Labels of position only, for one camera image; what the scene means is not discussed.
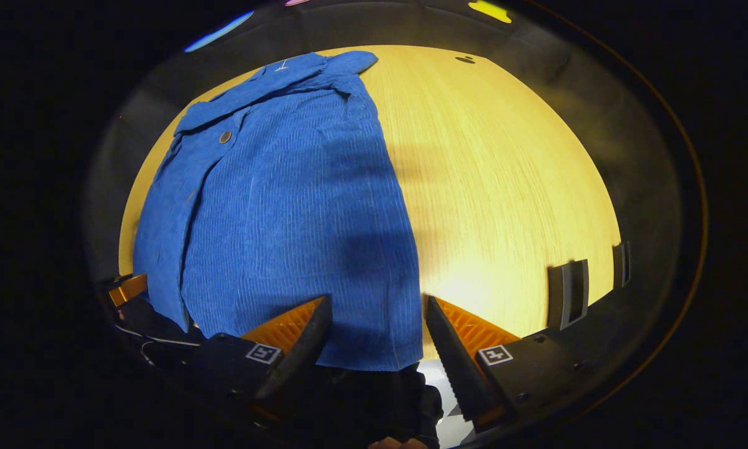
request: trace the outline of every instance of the hand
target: hand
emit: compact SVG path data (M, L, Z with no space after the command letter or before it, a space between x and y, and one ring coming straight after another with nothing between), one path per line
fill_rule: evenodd
M410 438L405 443L399 443L399 441L387 437L385 440L369 444L368 449L428 449L428 447L415 438Z

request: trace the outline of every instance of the blue corduroy shirt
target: blue corduroy shirt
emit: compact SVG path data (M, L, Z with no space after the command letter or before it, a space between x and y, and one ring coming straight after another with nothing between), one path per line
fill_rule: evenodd
M332 295L319 364L399 370L422 356L419 267L376 105L376 56L267 65L186 111L134 250L152 307L241 336Z

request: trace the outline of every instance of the dark background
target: dark background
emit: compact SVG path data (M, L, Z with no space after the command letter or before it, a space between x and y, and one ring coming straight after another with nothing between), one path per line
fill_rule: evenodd
M543 447L748 447L748 2L545 6L636 66L701 158L699 292L641 374ZM240 2L0 2L0 446L237 446L126 358L90 295L80 186L142 76Z

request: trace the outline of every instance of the blue light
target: blue light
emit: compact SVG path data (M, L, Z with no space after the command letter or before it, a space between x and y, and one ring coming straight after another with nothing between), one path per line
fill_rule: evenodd
M209 43L213 42L214 40L218 39L219 37L225 35L226 33L229 33L234 29L236 26L239 26L241 23L246 22L246 19L251 17L251 13L254 11L246 12L246 14L236 18L232 22L229 22L226 24L226 26L222 29L219 29L219 31L216 31L214 33L208 34L205 37L202 37L202 39L197 40L196 42L192 43L188 48L185 49L185 53L190 53L191 51L195 51L196 49L200 49L205 45L208 45Z

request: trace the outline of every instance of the wooden table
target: wooden table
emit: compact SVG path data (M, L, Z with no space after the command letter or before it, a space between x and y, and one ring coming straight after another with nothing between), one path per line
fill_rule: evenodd
M588 303L611 290L611 247L621 242L615 211L590 156L550 106L473 55L417 46L317 53L351 49L379 57L361 79L404 194L422 293L525 336L546 327L547 267L588 259ZM473 63L459 60L466 57ZM140 210L183 114L163 131L132 185L120 235L122 274L132 272ZM437 358L426 329L424 352Z

